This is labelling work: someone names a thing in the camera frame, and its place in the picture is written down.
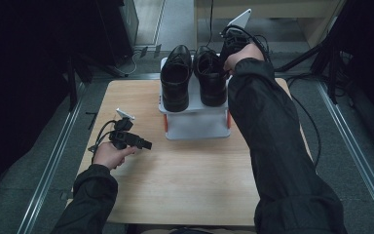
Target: gray floor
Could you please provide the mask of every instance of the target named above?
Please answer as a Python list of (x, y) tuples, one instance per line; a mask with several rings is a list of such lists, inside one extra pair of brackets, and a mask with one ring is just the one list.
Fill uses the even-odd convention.
[[(181, 7), (184, 14), (176, 14)], [(193, 0), (165, 1), (161, 27), (157, 37), (157, 45), (162, 44), (162, 51), (157, 57), (152, 52), (147, 53), (144, 58), (135, 56), (134, 62), (137, 64), (137, 69), (130, 75), (130, 78), (158, 78), (161, 59), (166, 57), (176, 45), (184, 44), (191, 50), (196, 49), (194, 48), (192, 15)], [(215, 51), (221, 49), (222, 41), (217, 36), (226, 21), (228, 20), (219, 19), (213, 22), (213, 40), (209, 45)], [(209, 39), (208, 19), (199, 20), (198, 29), (198, 45), (205, 45)], [(294, 19), (252, 19), (247, 29), (267, 37), (275, 67), (285, 64), (309, 50)], [(280, 76), (285, 78), (291, 73), (306, 71), (311, 62), (312, 60), (309, 59), (289, 73), (280, 74)], [(120, 67), (125, 71), (131, 71), (133, 68), (134, 63), (130, 60)], [(89, 125), (93, 116), (86, 114), (86, 112), (98, 111), (108, 82), (114, 79), (96, 69), (94, 74), (93, 82), (81, 95), (82, 106), (61, 154), (42, 208), (33, 223), (31, 233), (49, 233), (66, 204), (66, 201), (61, 199), (61, 195), (70, 190), (91, 133)], [(345, 208), (345, 224), (348, 232), (374, 233), (374, 199), (363, 182), (351, 153), (319, 94), (317, 82), (299, 80), (290, 87), (290, 91), (307, 108), (318, 125), (322, 139), (318, 174), (330, 184), (341, 198)], [(373, 140), (364, 129), (355, 110), (349, 107), (348, 98), (341, 97), (338, 100), (348, 124), (374, 170)], [(3, 176), (0, 183), (0, 233), (16, 233), (18, 231), (29, 201), (56, 145), (56, 139), (68, 117), (68, 104), (68, 99), (66, 99), (31, 151), (13, 164)], [(315, 158), (318, 152), (316, 132), (300, 106), (297, 104), (296, 106), (304, 133)], [(126, 228), (125, 224), (108, 223), (104, 233), (124, 233)]]

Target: hand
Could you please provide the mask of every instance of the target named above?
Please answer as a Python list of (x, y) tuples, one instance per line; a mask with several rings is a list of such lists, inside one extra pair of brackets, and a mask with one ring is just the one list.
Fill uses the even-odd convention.
[(232, 54), (227, 57), (226, 61), (224, 62), (223, 69), (225, 71), (229, 71), (230, 75), (234, 74), (236, 64), (246, 58), (255, 58), (259, 60), (264, 60), (262, 52), (257, 48), (254, 43), (249, 43), (245, 46), (241, 51)]
[(117, 166), (121, 166), (125, 161), (125, 157), (135, 153), (135, 151), (135, 146), (118, 150), (111, 142), (104, 142), (96, 150), (93, 164), (103, 165), (111, 171)]

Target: black sleeve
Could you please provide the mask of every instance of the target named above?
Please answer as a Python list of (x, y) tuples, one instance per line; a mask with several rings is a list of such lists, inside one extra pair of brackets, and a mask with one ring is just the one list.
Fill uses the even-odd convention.
[(102, 233), (114, 206), (118, 183), (101, 165), (91, 165), (74, 182), (74, 200), (52, 233)]
[(263, 233), (346, 233), (343, 207), (317, 174), (296, 107), (268, 62), (245, 58), (229, 82), (229, 109), (249, 149)]

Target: floor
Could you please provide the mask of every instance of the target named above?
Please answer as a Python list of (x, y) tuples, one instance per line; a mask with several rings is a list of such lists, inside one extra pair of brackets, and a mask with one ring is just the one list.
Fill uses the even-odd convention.
[[(147, 46), (149, 53), (144, 58), (134, 57), (119, 67), (126, 71), (135, 67), (131, 79), (157, 79), (160, 60), (179, 44), (186, 45), (190, 50), (207, 44), (209, 19), (199, 20), (199, 40), (196, 44), (191, 17), (194, 13), (193, 0), (134, 2), (139, 12), (145, 11), (142, 7), (146, 6), (155, 10), (145, 11), (148, 14), (139, 17), (136, 48)], [(179, 9), (183, 9), (183, 14), (179, 14)], [(209, 46), (216, 52), (222, 46), (218, 32), (228, 21), (218, 19), (212, 22), (213, 36)], [(247, 29), (257, 31), (268, 39), (275, 67), (310, 49), (294, 19), (252, 19)], [(277, 76), (286, 78), (306, 72), (310, 63), (311, 60), (307, 60)], [(108, 74), (96, 71), (92, 84), (79, 87), (80, 108), (68, 114), (66, 100), (34, 148), (3, 176), (0, 184), (0, 233), (15, 233), (17, 230), (19, 233), (50, 232), (65, 206), (65, 196), (75, 178), (91, 132), (93, 116), (87, 112), (97, 112), (112, 79)], [(349, 233), (374, 233), (374, 141), (355, 109), (350, 107), (349, 97), (339, 97), (336, 106), (329, 104), (321, 84), (315, 79), (298, 80), (290, 91), (317, 125), (321, 144), (309, 116), (300, 105), (296, 105), (314, 158), (321, 149), (318, 174), (341, 198)], [(70, 129), (65, 129), (66, 123), (71, 125)], [(65, 144), (59, 143), (62, 138)], [(48, 173), (47, 165), (55, 159), (58, 160), (54, 162), (56, 166)], [(46, 180), (49, 184), (38, 191), (44, 175), (50, 178)], [(37, 192), (42, 192), (41, 200), (34, 199), (39, 197), (35, 196)], [(31, 213), (28, 207), (36, 208), (36, 213)], [(126, 229), (125, 224), (108, 223), (104, 233), (124, 233)]]

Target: person's left hand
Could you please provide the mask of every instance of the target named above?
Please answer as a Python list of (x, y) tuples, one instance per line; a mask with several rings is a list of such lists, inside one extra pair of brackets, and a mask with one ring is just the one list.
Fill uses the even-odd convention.
[(110, 171), (121, 166), (125, 162), (125, 157), (135, 153), (136, 147), (127, 147), (118, 150), (112, 142), (102, 143), (93, 156), (93, 164), (107, 167)]

